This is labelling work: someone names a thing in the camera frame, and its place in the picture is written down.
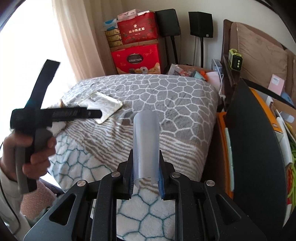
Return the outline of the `person left hand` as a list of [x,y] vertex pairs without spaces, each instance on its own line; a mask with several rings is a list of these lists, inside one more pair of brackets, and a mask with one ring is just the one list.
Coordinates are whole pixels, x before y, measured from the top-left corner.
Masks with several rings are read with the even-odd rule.
[[[3,156],[1,158],[1,170],[12,181],[17,181],[16,174],[16,149],[27,149],[33,143],[33,138],[20,132],[10,134],[3,142]],[[56,153],[56,138],[48,139],[43,149],[33,154],[25,153],[25,162],[22,165],[22,173],[29,179],[39,179],[47,173],[50,161],[49,157]]]

